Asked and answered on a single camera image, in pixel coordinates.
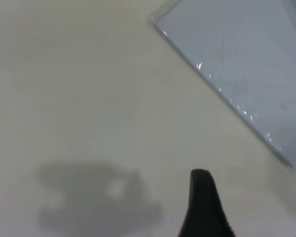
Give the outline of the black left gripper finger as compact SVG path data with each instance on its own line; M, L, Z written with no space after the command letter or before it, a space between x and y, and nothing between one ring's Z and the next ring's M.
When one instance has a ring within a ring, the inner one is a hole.
M235 236L222 208L214 179L208 170L191 171L188 209L179 236Z

